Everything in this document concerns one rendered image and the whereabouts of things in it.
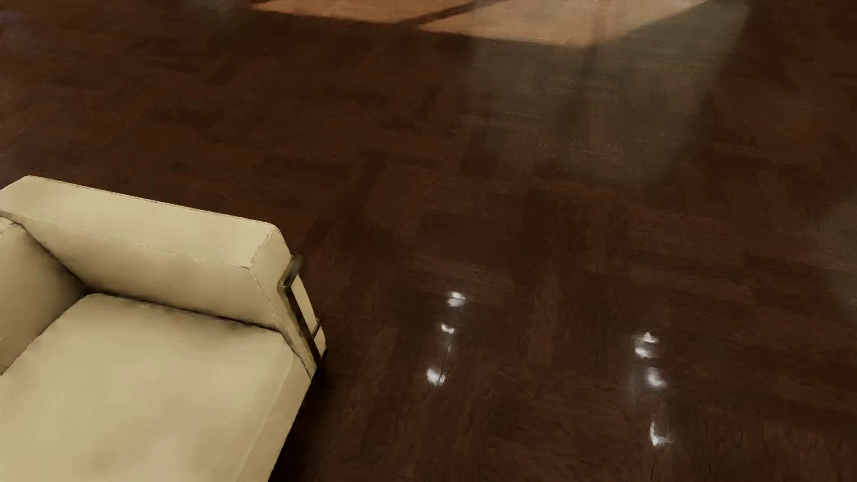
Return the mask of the beige area rug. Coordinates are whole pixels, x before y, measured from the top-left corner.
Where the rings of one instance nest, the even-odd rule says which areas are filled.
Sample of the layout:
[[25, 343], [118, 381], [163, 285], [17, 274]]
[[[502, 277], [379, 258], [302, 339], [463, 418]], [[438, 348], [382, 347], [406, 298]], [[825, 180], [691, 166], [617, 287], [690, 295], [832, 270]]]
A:
[[262, 12], [584, 47], [711, 0], [250, 0]]

